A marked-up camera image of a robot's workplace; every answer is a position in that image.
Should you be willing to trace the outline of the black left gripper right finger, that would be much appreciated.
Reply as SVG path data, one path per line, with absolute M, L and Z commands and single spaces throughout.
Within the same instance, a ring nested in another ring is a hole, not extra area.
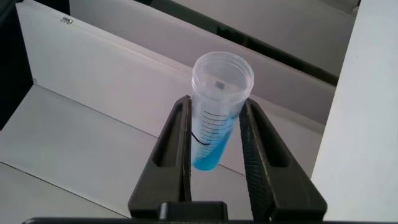
M 254 100 L 245 101 L 239 127 L 254 220 L 322 221 L 325 199 Z

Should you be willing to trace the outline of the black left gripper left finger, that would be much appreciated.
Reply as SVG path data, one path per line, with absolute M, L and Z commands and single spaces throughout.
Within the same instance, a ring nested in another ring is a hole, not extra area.
M 127 203 L 133 218 L 158 218 L 163 203 L 187 202 L 190 194 L 192 101 L 177 100 Z

